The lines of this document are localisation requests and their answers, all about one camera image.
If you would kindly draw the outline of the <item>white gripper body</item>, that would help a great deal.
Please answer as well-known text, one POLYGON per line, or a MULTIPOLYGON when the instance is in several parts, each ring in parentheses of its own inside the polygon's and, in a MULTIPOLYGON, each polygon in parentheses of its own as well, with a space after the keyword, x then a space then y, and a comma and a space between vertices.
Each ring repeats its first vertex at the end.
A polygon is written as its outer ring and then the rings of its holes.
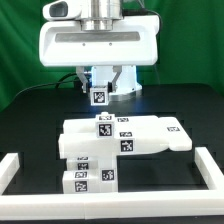
POLYGON ((45 66, 152 65, 157 15, 126 16, 120 0, 56 0, 43 7, 39 58, 45 66))

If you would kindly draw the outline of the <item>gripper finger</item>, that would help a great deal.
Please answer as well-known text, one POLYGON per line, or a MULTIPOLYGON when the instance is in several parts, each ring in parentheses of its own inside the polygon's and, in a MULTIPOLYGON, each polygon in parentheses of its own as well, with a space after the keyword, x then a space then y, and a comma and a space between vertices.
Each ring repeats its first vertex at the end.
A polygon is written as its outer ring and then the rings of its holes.
POLYGON ((89 92, 89 85, 90 85, 88 76, 90 75, 90 73, 83 66, 77 66, 76 67, 76 74, 77 74, 79 80, 82 83, 82 91, 84 93, 88 93, 89 92))
POLYGON ((113 76, 112 80, 108 82, 108 92, 109 93, 116 91, 116 82, 122 73, 122 67, 121 66, 113 66, 112 71, 114 73, 114 76, 113 76))

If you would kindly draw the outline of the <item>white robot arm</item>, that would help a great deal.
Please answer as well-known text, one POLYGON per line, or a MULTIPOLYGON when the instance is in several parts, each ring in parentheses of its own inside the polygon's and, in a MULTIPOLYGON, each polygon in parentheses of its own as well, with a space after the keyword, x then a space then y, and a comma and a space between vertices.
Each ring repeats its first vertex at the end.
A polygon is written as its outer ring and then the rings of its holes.
POLYGON ((160 16, 123 10, 122 0, 56 0, 43 7, 43 65, 76 68, 93 106, 138 95, 136 68, 158 59, 160 16))

